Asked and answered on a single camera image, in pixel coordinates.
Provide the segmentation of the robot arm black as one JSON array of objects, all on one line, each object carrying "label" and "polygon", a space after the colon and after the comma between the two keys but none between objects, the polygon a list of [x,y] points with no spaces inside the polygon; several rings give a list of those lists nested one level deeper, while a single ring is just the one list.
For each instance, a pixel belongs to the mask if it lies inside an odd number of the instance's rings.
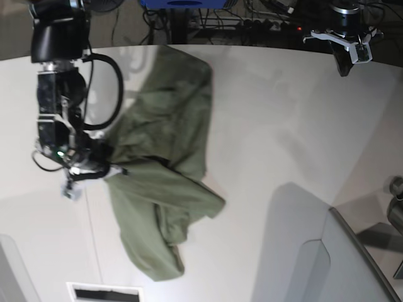
[{"label": "robot arm black", "polygon": [[[83,170],[90,178],[110,171],[112,148],[89,131],[103,130],[117,118],[123,102],[123,76],[110,57],[90,50],[91,12],[107,9],[102,1],[30,1],[33,18],[31,62],[41,65],[37,75],[38,138],[34,154],[54,161],[72,174]],[[86,123],[91,81],[85,81],[76,61],[98,60],[109,64],[118,81],[118,96],[112,115],[103,123]]]},{"label": "robot arm black", "polygon": [[346,77],[355,64],[351,59],[350,51],[356,51],[357,62],[363,56],[362,36],[365,34],[361,24],[361,7],[354,1],[332,1],[330,9],[330,33],[351,45],[349,47],[329,41],[339,75]]}]

